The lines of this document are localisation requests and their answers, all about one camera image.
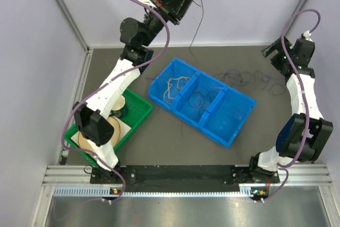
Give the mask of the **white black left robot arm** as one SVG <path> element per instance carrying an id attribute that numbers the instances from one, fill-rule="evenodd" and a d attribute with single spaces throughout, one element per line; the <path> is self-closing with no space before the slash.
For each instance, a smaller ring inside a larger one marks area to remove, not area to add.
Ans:
<path id="1" fill-rule="evenodd" d="M 126 18 L 120 25 L 120 41 L 124 49 L 113 71 L 101 87 L 89 97 L 74 106 L 74 119 L 78 130 L 88 141 L 90 149 L 103 169 L 102 176 L 108 182 L 120 178 L 119 160 L 114 153 L 112 138 L 116 128 L 109 122 L 109 115 L 126 88 L 138 78 L 146 67 L 155 61 L 151 42 L 162 29 L 168 29 L 167 22 L 178 25 L 194 0 L 150 0 L 146 5 L 130 0 L 147 10 L 143 21 Z"/>

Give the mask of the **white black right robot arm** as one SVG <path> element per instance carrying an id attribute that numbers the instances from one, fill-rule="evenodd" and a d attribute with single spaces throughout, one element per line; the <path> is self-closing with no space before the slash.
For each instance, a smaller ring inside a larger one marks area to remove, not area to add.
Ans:
<path id="1" fill-rule="evenodd" d="M 278 165 L 287 165 L 299 155 L 298 162 L 316 161 L 332 131 L 317 105 L 314 91 L 315 71 L 309 62 L 315 43 L 302 36 L 292 44 L 287 38 L 277 39 L 262 50 L 264 57 L 273 51 L 271 64 L 284 76 L 291 98 L 292 117 L 282 128 L 276 145 L 251 157 L 248 176 L 254 182 L 266 181 L 276 174 Z"/>

